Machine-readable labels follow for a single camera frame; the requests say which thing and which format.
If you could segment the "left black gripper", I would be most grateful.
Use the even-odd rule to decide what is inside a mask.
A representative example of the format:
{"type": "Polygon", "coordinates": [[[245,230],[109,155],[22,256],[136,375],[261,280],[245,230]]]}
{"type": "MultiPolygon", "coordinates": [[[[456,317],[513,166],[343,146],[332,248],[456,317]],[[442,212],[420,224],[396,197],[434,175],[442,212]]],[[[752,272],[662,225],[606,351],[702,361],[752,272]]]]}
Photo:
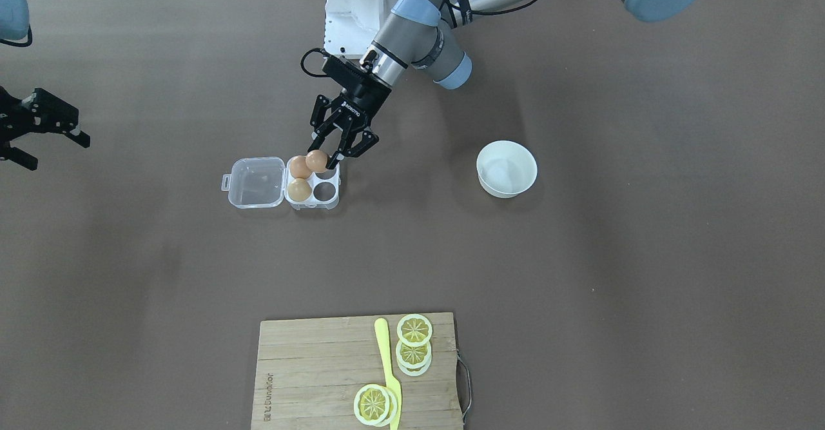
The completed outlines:
{"type": "MultiPolygon", "coordinates": [[[[307,148],[307,153],[322,149],[327,136],[337,128],[344,132],[335,153],[327,160],[327,170],[336,168],[343,159],[356,159],[362,156],[380,141],[380,137],[375,132],[366,130],[366,128],[371,127],[372,119],[377,115],[392,89],[376,75],[366,73],[365,80],[353,90],[340,86],[341,92],[334,99],[319,95],[315,101],[310,121],[313,127],[313,141],[307,148]]],[[[323,72],[314,73],[312,76],[329,78],[323,72]]]]}

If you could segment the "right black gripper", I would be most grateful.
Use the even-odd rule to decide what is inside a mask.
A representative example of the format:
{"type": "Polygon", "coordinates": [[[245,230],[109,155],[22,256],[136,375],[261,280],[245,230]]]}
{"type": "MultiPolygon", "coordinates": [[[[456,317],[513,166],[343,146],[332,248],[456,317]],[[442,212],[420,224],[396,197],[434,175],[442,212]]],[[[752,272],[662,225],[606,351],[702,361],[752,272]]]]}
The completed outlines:
{"type": "Polygon", "coordinates": [[[38,169],[36,157],[20,148],[9,147],[18,137],[29,133],[62,134],[83,148],[89,148],[91,137],[79,124],[79,110],[43,88],[35,88],[24,99],[15,98],[1,88],[1,160],[38,169]]]}

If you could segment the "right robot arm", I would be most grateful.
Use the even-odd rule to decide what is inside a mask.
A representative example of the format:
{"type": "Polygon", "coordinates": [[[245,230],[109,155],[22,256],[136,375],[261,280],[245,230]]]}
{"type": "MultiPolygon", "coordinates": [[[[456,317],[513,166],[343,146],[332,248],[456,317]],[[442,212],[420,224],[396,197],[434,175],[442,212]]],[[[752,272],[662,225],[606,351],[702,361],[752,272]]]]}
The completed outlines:
{"type": "MultiPolygon", "coordinates": [[[[1,0],[1,42],[15,48],[32,45],[27,0],[1,0]]],[[[31,95],[18,99],[2,87],[1,160],[30,171],[38,169],[36,157],[12,145],[12,141],[32,133],[55,133],[83,148],[90,147],[90,136],[81,130],[76,107],[43,88],[37,87],[31,95]]]]}

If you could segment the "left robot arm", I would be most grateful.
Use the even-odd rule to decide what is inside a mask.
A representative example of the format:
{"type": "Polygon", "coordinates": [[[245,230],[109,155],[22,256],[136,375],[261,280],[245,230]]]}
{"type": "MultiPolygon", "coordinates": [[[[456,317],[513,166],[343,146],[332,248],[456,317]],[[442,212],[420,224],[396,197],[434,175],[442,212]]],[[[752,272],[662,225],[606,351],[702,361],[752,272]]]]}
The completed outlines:
{"type": "MultiPolygon", "coordinates": [[[[409,68],[429,75],[439,86],[454,90],[471,77],[471,57],[460,48],[454,28],[482,16],[506,15],[539,0],[397,0],[359,62],[326,53],[323,78],[341,86],[331,99],[319,95],[310,124],[313,141],[307,154],[317,154],[327,136],[340,130],[334,153],[315,172],[332,170],[343,159],[356,159],[379,142],[371,123],[395,84],[409,68]]],[[[664,21],[695,0],[622,0],[625,10],[642,22],[664,21]]]]}

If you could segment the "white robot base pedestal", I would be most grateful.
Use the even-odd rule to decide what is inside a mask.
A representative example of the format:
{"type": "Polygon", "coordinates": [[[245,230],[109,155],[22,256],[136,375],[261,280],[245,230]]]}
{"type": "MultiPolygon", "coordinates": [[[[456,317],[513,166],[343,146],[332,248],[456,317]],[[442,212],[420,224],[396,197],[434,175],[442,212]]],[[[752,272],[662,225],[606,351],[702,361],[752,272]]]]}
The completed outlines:
{"type": "Polygon", "coordinates": [[[397,0],[326,0],[324,50],[358,59],[371,44],[397,0]]]}

